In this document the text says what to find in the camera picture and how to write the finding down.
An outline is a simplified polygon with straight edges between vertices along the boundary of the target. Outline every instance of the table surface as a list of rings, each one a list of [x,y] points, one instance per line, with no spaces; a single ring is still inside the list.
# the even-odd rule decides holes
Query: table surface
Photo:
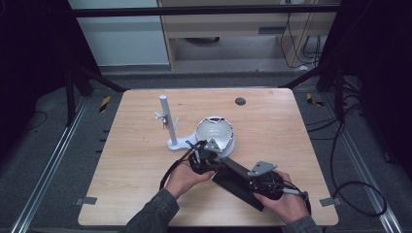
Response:
[[[187,137],[205,117],[226,118],[233,126],[235,148],[230,158],[252,169],[261,160],[277,164],[292,182],[309,192],[312,216],[318,225],[334,225],[333,206],[293,93],[285,88],[132,89],[122,96],[87,197],[81,225],[126,225],[158,192],[161,178],[186,151],[171,151],[170,138],[155,112],[162,113],[166,95],[176,134]],[[239,106],[235,99],[246,104]],[[178,200],[180,211],[171,226],[283,225],[266,209],[258,211],[212,181],[200,183]]]

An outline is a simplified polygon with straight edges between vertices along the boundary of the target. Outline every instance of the aluminum rail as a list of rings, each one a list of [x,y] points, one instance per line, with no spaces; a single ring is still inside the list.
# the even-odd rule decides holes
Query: aluminum rail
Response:
[[[11,233],[24,233],[27,231],[31,220],[36,214],[37,209],[40,206],[40,203],[43,200],[43,197],[48,190],[48,187],[52,181],[55,171],[57,170],[58,164],[60,163],[61,158],[63,157],[64,152],[69,145],[70,140],[79,124],[79,121],[84,113],[85,106],[88,98],[82,97],[76,111],[76,117],[74,118],[71,125],[67,126],[64,130],[60,141],[54,149],[51,158],[43,171],[42,176],[38,180],[33,192],[31,193],[28,201],[26,202],[24,209],[18,216],[14,225],[12,226]]]
[[[147,17],[222,14],[329,13],[338,12],[342,8],[343,7],[340,4],[238,5],[117,9],[73,9],[72,11],[55,11],[52,12],[52,14],[58,16],[67,15],[71,17]]]

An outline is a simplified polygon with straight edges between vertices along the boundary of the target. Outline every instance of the dark sleeve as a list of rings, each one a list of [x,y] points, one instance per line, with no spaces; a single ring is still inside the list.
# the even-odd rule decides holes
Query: dark sleeve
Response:
[[[320,233],[321,228],[316,225],[315,221],[311,216],[303,217],[294,223],[285,226],[283,229],[284,233]]]
[[[120,231],[121,233],[167,232],[169,222],[179,211],[179,205],[166,189],[160,190],[145,207]]]

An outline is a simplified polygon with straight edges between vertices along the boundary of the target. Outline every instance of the white wall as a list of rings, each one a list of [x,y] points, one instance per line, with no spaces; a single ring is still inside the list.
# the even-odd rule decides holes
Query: white wall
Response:
[[[72,9],[157,7],[155,0],[69,0]],[[160,17],[78,18],[99,66],[168,65]]]

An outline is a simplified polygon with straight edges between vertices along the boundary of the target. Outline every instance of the person's arm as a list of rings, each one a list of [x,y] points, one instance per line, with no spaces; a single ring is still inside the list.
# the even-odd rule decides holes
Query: person's arm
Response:
[[[158,233],[167,232],[169,222],[179,211],[175,197],[165,188],[160,190],[145,207],[120,231]]]
[[[120,231],[120,233],[167,232],[172,218],[178,213],[177,199],[189,191],[195,184],[209,180],[215,172],[203,175],[194,173],[187,161],[182,162],[170,174],[165,188],[160,190],[145,207],[136,214]]]
[[[284,181],[292,182],[287,173],[276,171]],[[263,195],[254,193],[261,204],[276,213],[286,224],[283,228],[285,233],[321,232],[315,221],[309,215],[304,200],[294,194],[284,193],[279,200],[271,200]]]

